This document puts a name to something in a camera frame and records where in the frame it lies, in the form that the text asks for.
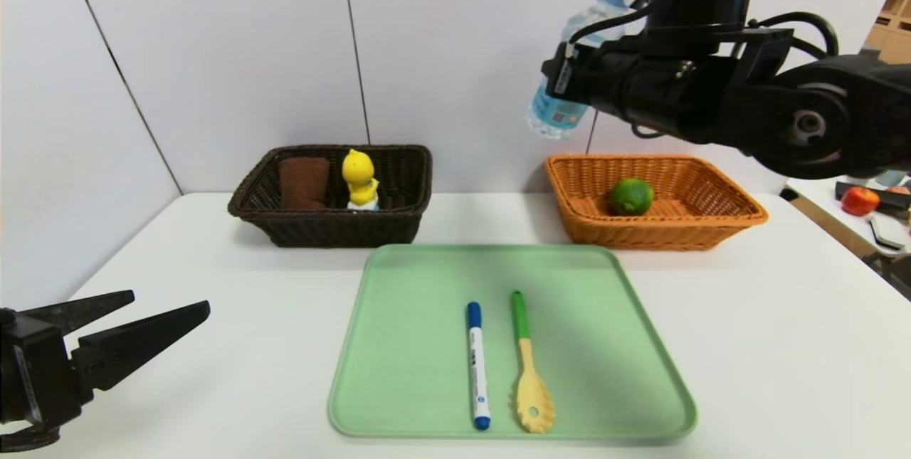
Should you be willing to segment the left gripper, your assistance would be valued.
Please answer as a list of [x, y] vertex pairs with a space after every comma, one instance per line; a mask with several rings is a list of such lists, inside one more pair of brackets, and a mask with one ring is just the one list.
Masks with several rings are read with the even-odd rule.
[[94, 391], [109, 391], [208, 319], [203, 300], [78, 339], [64, 336], [133, 303], [132, 290], [24, 311], [2, 310], [2, 423], [27, 421], [33, 431], [81, 416]]

